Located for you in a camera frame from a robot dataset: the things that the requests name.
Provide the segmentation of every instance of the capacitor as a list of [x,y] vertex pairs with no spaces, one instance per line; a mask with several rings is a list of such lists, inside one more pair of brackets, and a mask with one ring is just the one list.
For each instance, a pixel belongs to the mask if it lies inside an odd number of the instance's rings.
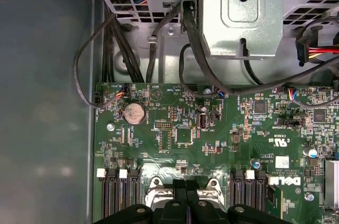
[[210,88],[206,88],[206,89],[203,90],[203,93],[204,94],[211,94],[212,90]]
[[259,169],[260,168],[260,162],[259,160],[255,159],[255,158],[252,158],[250,161],[249,161],[250,165],[252,167],[254,167],[255,169]]
[[106,128],[108,131],[113,131],[115,129],[115,126],[113,123],[110,122],[107,124]]
[[313,201],[314,200],[314,195],[312,193],[306,192],[305,200],[306,201]]
[[199,107],[198,107],[198,110],[201,112],[201,113],[207,113],[207,107],[206,106],[204,106],[204,105],[200,105]]
[[145,119],[145,109],[139,103],[130,103],[123,110],[123,117],[129,124],[140,124]]
[[313,149],[311,147],[305,147],[302,151],[302,153],[307,156],[307,157],[310,157],[310,158],[316,158],[317,155],[318,155],[318,152],[316,149]]

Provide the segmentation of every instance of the green circuit board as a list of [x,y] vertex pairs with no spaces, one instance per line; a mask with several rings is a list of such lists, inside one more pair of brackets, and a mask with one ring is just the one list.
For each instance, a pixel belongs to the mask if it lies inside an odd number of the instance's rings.
[[[254,159],[260,163],[258,170],[266,173],[261,210],[294,224],[339,223],[324,192],[324,161],[338,152],[338,104],[302,109],[291,103],[284,88],[206,99],[190,95],[178,84],[118,83],[98,84],[96,101],[104,102],[122,87],[123,97],[95,113],[94,222],[127,206],[125,201],[143,203],[155,176],[166,184],[193,179],[202,187],[216,177],[228,208],[238,197],[230,188],[234,174],[257,172],[250,164]],[[191,88],[215,91],[208,86]],[[296,92],[297,100],[311,104],[336,94],[326,87]],[[306,156],[305,148],[315,149],[317,157]],[[109,202],[112,188],[107,189],[97,174],[103,168],[139,170],[133,195],[130,186],[129,195],[120,195],[115,209]],[[314,199],[306,200],[307,194]]]

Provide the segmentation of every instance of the red wire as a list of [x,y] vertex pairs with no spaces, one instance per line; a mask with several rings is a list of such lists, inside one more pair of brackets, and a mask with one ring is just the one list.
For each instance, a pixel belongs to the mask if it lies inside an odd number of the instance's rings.
[[339,53],[339,49],[331,49],[331,48],[317,48],[317,49],[309,49],[309,53]]

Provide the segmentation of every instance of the ram slot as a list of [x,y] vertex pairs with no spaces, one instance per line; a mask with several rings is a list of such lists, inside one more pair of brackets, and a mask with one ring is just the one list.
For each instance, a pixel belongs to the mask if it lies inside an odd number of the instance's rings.
[[254,180],[246,180],[246,196],[245,204],[249,207],[254,207],[255,205],[255,182]]
[[108,179],[102,180],[102,218],[110,214],[110,182]]
[[245,203],[245,184],[244,180],[235,180],[235,204]]
[[229,187],[228,187],[228,195],[229,195],[229,206],[235,205],[234,197],[235,197],[235,181],[233,176],[231,175],[231,179],[229,181]]
[[255,182],[255,208],[260,211],[265,211],[265,199],[266,199],[266,191],[265,191],[265,181],[257,180]]
[[125,209],[129,205],[129,184],[126,178],[119,179],[119,211]]
[[119,180],[117,178],[111,178],[111,198],[110,205],[112,214],[119,212]]
[[140,203],[140,170],[131,170],[129,173],[130,180],[130,200],[129,205]]
[[241,170],[235,171],[235,204],[245,203],[245,176]]

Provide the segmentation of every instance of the barcode sticker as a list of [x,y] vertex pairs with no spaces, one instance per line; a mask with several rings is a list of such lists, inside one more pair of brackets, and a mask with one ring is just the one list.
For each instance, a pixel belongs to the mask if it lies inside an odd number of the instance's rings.
[[275,168],[289,168],[290,158],[288,156],[276,156],[275,157]]

